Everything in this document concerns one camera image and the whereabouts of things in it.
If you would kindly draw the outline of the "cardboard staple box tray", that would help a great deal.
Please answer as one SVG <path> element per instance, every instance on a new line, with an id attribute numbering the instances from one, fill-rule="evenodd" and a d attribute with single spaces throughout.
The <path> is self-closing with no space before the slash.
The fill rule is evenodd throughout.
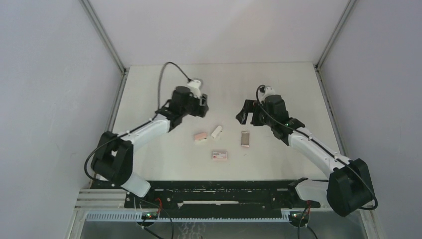
<path id="1" fill-rule="evenodd" d="M 250 132 L 242 131 L 241 132 L 241 147 L 249 147 L 249 146 L 250 146 Z"/>

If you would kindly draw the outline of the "pink white stapler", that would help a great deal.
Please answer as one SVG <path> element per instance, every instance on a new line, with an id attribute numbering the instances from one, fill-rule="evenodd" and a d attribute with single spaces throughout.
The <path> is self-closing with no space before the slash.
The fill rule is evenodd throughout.
<path id="1" fill-rule="evenodd" d="M 194 143 L 199 144 L 207 141 L 208 134 L 206 132 L 198 133 L 194 135 Z"/>

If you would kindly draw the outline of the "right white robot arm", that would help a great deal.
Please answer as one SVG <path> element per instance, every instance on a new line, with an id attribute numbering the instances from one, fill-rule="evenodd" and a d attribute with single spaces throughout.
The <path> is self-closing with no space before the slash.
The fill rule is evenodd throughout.
<path id="1" fill-rule="evenodd" d="M 289 116 L 281 96 L 245 100 L 235 118 L 246 124 L 249 114 L 253 126 L 268 126 L 277 139 L 304 155 L 327 177 L 327 181 L 304 177 L 291 183 L 287 194 L 290 205 L 318 202 L 342 217 L 358 209 L 378 207 L 368 165 L 360 158 L 352 160 L 335 152 L 314 137 L 304 123 Z"/>

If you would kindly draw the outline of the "red white staple box sleeve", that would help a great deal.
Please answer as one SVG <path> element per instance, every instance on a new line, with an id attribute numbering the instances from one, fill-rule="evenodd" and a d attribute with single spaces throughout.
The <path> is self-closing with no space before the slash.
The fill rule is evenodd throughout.
<path id="1" fill-rule="evenodd" d="M 227 161 L 228 160 L 227 151 L 213 151 L 212 160 L 213 161 Z"/>

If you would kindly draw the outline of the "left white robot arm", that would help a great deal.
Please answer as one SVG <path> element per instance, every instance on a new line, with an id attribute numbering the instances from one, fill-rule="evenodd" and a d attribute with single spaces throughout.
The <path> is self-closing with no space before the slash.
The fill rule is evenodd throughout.
<path id="1" fill-rule="evenodd" d="M 208 112 L 208 96 L 185 86 L 177 86 L 172 96 L 160 107 L 148 122 L 119 135 L 104 132 L 97 148 L 89 156 L 90 168 L 107 181 L 136 195 L 143 207 L 151 207 L 156 195 L 150 191 L 150 183 L 133 170 L 135 152 L 155 138 L 166 134 L 182 123 L 183 117 L 205 117 Z"/>

